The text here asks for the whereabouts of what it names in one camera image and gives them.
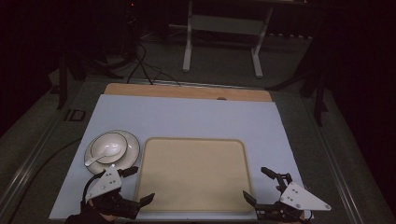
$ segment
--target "floor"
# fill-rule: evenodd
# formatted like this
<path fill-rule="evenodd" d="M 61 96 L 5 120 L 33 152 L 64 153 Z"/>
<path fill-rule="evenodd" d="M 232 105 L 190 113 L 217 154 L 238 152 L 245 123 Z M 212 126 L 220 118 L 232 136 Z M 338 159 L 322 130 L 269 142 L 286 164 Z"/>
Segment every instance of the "floor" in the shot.
<path fill-rule="evenodd" d="M 254 76 L 250 51 L 232 41 L 208 41 L 208 34 L 194 34 L 189 73 L 182 71 L 185 36 L 182 32 L 167 42 L 148 35 L 142 39 L 138 55 L 154 84 L 184 86 L 221 86 L 264 90 L 292 76 L 309 46 L 309 39 L 268 36 L 260 53 L 264 78 Z M 116 62 L 120 57 L 109 57 Z M 45 94 L 1 139 L 0 188 L 7 186 L 15 174 L 29 174 L 25 188 L 12 191 L 13 202 L 1 216 L 1 223 L 62 223 L 49 220 L 51 208 L 84 134 L 96 101 L 111 82 L 126 82 L 136 63 L 115 70 L 123 79 L 111 79 L 87 68 L 85 81 L 69 78 L 68 101 L 57 110 L 58 96 Z M 49 74 L 56 83 L 58 71 Z M 130 83 L 149 84 L 142 68 L 132 74 Z M 325 92 L 328 111 L 322 113 L 323 127 L 312 116 L 314 100 L 298 92 L 303 82 L 281 91 L 271 91 L 288 135 L 294 158 L 305 187 L 332 206 L 331 212 L 315 212 L 312 223 L 396 223 L 375 184 L 359 148 L 348 129 L 330 91 Z M 70 120 L 68 111 L 85 111 L 81 121 Z M 26 158 L 34 158 L 29 164 Z M 21 165 L 31 173 L 19 170 Z"/>

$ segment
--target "beige tray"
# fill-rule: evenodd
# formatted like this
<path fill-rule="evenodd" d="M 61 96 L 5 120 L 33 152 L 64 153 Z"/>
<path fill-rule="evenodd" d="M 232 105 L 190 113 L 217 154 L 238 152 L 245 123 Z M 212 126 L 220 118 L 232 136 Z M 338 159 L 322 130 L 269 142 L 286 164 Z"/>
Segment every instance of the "beige tray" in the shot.
<path fill-rule="evenodd" d="M 150 138 L 136 198 L 155 193 L 142 211 L 247 212 L 252 193 L 245 148 L 228 139 Z"/>

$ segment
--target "robotic arm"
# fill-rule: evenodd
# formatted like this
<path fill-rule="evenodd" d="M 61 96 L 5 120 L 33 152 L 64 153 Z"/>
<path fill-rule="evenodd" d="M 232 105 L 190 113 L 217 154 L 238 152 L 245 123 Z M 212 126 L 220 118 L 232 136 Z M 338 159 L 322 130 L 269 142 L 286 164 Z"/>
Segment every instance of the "robotic arm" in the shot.
<path fill-rule="evenodd" d="M 150 204 L 154 198 L 154 193 L 140 199 L 139 202 L 123 199 L 120 195 L 120 177 L 134 175 L 137 167 L 133 166 L 125 170 L 116 170 L 115 165 L 111 165 L 107 170 L 94 175 L 84 188 L 81 201 L 81 211 L 88 200 L 92 200 L 97 211 L 104 215 L 115 217 L 127 217 L 136 219 L 140 208 Z M 88 187 L 94 179 L 100 178 L 87 194 Z"/>
<path fill-rule="evenodd" d="M 255 198 L 243 191 L 245 200 L 256 210 L 258 220 L 298 221 L 309 224 L 309 219 L 301 219 L 304 210 L 330 211 L 332 209 L 321 199 L 292 182 L 290 174 L 277 174 L 266 167 L 262 167 L 262 173 L 271 179 L 276 178 L 281 196 L 274 204 L 259 204 Z"/>

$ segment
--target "table leg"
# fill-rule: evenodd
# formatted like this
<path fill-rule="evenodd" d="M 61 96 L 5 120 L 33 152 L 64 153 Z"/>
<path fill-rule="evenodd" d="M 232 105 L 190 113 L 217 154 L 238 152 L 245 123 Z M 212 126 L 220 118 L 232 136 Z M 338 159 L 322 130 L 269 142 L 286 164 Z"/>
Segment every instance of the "table leg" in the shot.
<path fill-rule="evenodd" d="M 251 50 L 251 57 L 253 60 L 253 66 L 254 66 L 256 78 L 262 78 L 262 65 L 260 64 L 259 52 L 262 47 L 262 41 L 265 38 L 265 33 L 267 31 L 268 24 L 270 22 L 273 11 L 274 11 L 273 8 L 271 7 L 268 8 L 265 22 L 262 24 L 262 30 L 260 31 L 259 34 L 259 42 L 257 43 L 256 47 Z"/>
<path fill-rule="evenodd" d="M 187 19 L 187 44 L 186 50 L 184 51 L 184 62 L 183 62 L 183 71 L 189 72 L 190 71 L 190 64 L 191 64 L 191 17 L 192 17 L 192 1 L 189 2 L 189 17 Z"/>

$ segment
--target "saucer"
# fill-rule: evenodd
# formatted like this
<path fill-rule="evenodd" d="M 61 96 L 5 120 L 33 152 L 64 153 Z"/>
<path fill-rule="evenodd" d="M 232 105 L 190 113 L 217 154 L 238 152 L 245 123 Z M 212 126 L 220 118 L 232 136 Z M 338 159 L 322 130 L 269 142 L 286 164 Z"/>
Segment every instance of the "saucer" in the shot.
<path fill-rule="evenodd" d="M 101 136 L 107 133 L 118 133 L 122 135 L 127 142 L 127 148 L 125 148 L 124 153 L 120 152 L 119 153 L 120 155 L 119 154 L 116 155 L 118 158 L 116 158 L 116 156 L 113 156 L 113 159 L 110 161 L 101 161 L 101 162 L 95 161 L 93 164 L 88 166 L 87 169 L 94 175 L 99 174 L 103 170 L 108 168 L 110 163 L 115 164 L 119 169 L 127 169 L 134 165 L 140 153 L 139 142 L 137 141 L 136 137 L 133 134 L 122 130 L 113 130 L 97 136 L 90 142 L 87 149 L 85 150 L 84 162 L 93 158 L 92 155 L 93 144 L 95 143 L 96 140 L 98 140 L 98 138 L 100 138 Z"/>

